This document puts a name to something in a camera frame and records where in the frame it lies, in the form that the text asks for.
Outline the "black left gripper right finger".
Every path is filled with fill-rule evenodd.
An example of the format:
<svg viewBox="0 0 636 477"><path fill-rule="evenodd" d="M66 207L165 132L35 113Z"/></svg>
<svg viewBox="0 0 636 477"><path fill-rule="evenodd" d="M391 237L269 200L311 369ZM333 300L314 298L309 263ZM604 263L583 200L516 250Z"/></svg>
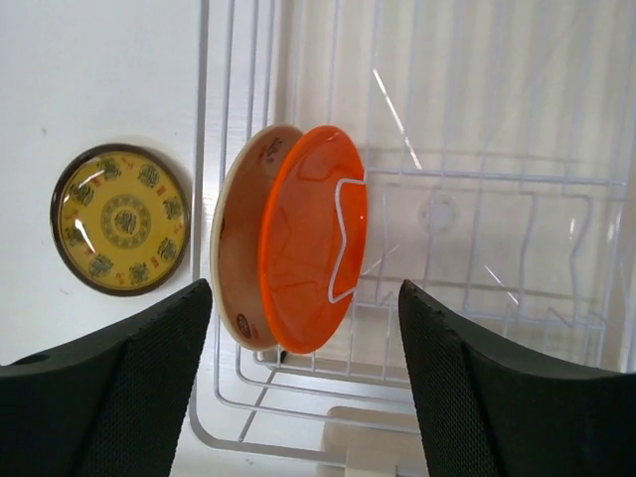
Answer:
<svg viewBox="0 0 636 477"><path fill-rule="evenodd" d="M631 476L635 378L554 358L411 281L399 328L432 476Z"/></svg>

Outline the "yellow patterned plate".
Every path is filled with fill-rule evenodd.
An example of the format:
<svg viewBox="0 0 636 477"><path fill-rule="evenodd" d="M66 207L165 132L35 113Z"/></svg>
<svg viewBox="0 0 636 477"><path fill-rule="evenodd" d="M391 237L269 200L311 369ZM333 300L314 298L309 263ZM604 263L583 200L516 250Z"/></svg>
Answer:
<svg viewBox="0 0 636 477"><path fill-rule="evenodd" d="M68 270L111 296L142 295L168 281L190 242L190 223L189 200L169 162L126 143L100 144L72 160L50 205Z"/></svg>

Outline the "orange plate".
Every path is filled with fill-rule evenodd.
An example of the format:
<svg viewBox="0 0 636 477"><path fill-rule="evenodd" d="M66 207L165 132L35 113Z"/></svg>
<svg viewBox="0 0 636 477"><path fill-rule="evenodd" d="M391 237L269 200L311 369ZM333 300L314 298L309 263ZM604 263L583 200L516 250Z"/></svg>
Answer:
<svg viewBox="0 0 636 477"><path fill-rule="evenodd" d="M310 354L340 327L361 275L368 217L353 140L334 125L303 134L274 181L258 244L265 316L285 350Z"/></svg>

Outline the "beige cutlery holder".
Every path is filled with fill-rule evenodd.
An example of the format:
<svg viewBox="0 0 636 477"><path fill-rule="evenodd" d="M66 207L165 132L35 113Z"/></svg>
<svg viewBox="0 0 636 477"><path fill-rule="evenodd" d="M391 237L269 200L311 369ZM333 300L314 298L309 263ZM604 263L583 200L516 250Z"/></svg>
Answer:
<svg viewBox="0 0 636 477"><path fill-rule="evenodd" d="M351 423L326 422L321 442L323 451L346 453L352 447L362 451L385 452L394 455L398 464L413 464L416 476L428 476L414 415L348 406L334 406L327 415L351 420Z"/></svg>

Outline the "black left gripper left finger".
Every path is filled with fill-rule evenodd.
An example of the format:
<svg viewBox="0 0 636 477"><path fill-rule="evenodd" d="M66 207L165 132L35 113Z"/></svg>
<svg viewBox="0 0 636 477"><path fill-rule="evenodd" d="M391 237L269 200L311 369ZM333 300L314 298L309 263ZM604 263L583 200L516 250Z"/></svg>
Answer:
<svg viewBox="0 0 636 477"><path fill-rule="evenodd" d="M169 475L212 307L199 279L2 367L2 475Z"/></svg>

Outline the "cream patterned plate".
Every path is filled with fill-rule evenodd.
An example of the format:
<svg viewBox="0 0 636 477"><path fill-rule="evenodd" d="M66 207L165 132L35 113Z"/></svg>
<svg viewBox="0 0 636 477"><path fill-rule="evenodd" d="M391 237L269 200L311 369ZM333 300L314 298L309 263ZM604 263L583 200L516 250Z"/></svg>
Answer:
<svg viewBox="0 0 636 477"><path fill-rule="evenodd" d="M210 239L214 301L228 333L253 351L277 344L260 296L259 234L273 182L302 135L289 124L270 125L254 134L227 173L215 207Z"/></svg>

